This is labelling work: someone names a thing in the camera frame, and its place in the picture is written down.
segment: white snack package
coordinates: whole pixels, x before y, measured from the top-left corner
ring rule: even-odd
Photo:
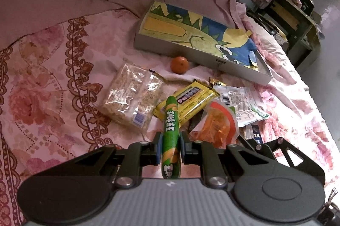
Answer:
[[[234,108],[239,127],[261,121],[270,116],[257,106],[248,87],[214,86],[214,89],[220,94],[220,101]]]

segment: bed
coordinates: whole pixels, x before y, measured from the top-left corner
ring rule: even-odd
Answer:
[[[111,3],[101,8],[93,13],[77,9],[83,14],[54,24],[50,14],[48,27],[41,27],[40,19],[30,28],[35,28],[33,33],[17,29],[16,35],[23,37],[0,52],[1,225],[24,222],[16,192],[30,175],[107,144],[127,148],[150,141],[162,130],[161,121],[154,117],[146,134],[135,134],[98,111],[124,58],[165,77],[170,82],[165,95],[193,79],[209,77],[235,87],[252,87],[258,103],[271,115],[260,123],[263,141],[284,137],[324,169],[327,195],[337,188],[340,153],[308,87],[276,40],[245,15],[244,6],[235,4],[231,13],[252,31],[251,38],[273,74],[266,86],[195,64],[184,75],[173,74],[170,58],[134,49],[136,10]],[[181,177],[198,174],[196,166],[185,166]],[[161,177],[160,169],[146,167],[143,176]]]

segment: cardboard box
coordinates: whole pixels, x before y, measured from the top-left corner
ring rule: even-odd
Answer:
[[[154,2],[141,19],[134,47],[169,57],[183,56],[266,85],[273,76],[248,35],[188,10]]]

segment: orange fruit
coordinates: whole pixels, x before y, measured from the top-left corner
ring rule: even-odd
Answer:
[[[189,69],[189,62],[186,58],[178,56],[171,60],[170,68],[175,74],[184,74]]]

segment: clear plastic package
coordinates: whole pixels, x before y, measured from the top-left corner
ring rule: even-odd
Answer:
[[[159,75],[125,61],[100,110],[112,120],[144,133],[162,94],[163,84]]]

